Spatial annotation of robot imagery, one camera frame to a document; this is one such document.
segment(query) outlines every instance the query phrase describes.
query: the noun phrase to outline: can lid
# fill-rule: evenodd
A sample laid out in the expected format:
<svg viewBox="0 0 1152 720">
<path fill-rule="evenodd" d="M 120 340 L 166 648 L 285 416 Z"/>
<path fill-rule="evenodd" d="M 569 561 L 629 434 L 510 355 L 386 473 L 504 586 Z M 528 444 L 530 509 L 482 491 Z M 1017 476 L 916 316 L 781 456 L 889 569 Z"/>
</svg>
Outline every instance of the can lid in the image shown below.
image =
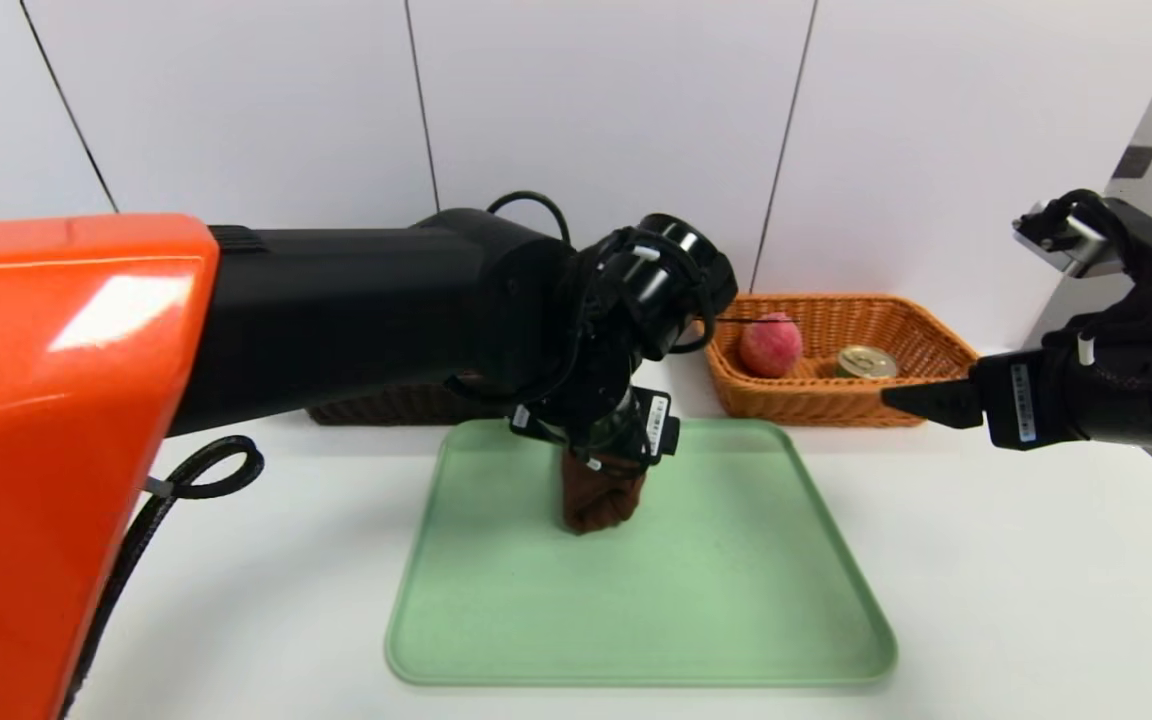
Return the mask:
<svg viewBox="0 0 1152 720">
<path fill-rule="evenodd" d="M 838 370 L 854 378 L 882 379 L 900 374 L 895 357 L 866 344 L 849 344 L 838 351 Z"/>
</svg>

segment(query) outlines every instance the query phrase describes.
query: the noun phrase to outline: table surface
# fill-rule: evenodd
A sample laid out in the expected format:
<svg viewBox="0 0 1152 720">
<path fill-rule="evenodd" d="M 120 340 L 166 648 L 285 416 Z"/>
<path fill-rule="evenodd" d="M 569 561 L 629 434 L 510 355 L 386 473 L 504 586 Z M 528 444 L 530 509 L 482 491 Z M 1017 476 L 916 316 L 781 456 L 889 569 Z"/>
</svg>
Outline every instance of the table surface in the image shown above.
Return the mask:
<svg viewBox="0 0 1152 720">
<path fill-rule="evenodd" d="M 682 416 L 722 415 L 703 357 L 635 381 L 672 392 Z M 156 473 L 234 432 L 259 444 L 265 475 L 177 502 L 74 719 L 1152 717 L 1152 458 L 1138 448 L 787 429 L 895 629 L 900 660 L 876 685 L 417 688 L 382 643 L 447 429 L 279 415 L 170 439 Z"/>
</svg>

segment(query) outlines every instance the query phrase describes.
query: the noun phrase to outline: barcode label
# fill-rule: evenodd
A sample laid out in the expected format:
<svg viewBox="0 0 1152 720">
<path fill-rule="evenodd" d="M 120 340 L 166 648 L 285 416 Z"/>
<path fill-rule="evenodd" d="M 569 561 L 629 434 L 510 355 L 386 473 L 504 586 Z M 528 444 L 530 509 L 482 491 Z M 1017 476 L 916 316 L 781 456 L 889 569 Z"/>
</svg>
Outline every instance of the barcode label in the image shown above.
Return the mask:
<svg viewBox="0 0 1152 720">
<path fill-rule="evenodd" d="M 647 441 L 652 444 L 652 456 L 660 455 L 660 432 L 668 415 L 669 399 L 664 395 L 652 397 L 652 409 L 647 410 Z"/>
<path fill-rule="evenodd" d="M 1011 397 L 1016 401 L 1016 429 L 1021 442 L 1033 442 L 1038 439 L 1038 427 L 1034 425 L 1034 401 L 1029 392 L 1029 365 L 1018 363 L 1011 365 Z"/>
</svg>

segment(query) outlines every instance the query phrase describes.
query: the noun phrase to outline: brown sock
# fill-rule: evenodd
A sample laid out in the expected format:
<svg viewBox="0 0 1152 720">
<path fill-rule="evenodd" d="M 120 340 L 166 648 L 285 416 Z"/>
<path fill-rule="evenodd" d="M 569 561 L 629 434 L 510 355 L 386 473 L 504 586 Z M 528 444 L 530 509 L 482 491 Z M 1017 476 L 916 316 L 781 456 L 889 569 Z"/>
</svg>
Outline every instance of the brown sock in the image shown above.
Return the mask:
<svg viewBox="0 0 1152 720">
<path fill-rule="evenodd" d="M 632 469 L 635 464 L 614 457 L 599 457 L 612 468 Z M 639 506 L 645 473 L 636 477 L 613 478 L 590 469 L 576 460 L 570 452 L 563 452 L 563 523 L 576 535 L 612 528 L 629 520 Z"/>
</svg>

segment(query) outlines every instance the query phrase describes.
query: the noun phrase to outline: peach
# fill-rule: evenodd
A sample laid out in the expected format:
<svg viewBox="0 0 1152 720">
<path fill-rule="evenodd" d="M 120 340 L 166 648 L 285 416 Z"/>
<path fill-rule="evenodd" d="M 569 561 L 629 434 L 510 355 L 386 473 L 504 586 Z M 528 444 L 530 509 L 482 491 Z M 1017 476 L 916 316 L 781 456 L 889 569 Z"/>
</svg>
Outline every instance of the peach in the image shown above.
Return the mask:
<svg viewBox="0 0 1152 720">
<path fill-rule="evenodd" d="M 740 358 L 750 373 L 783 378 L 803 357 L 803 333 L 786 313 L 767 313 L 750 323 L 740 336 Z"/>
</svg>

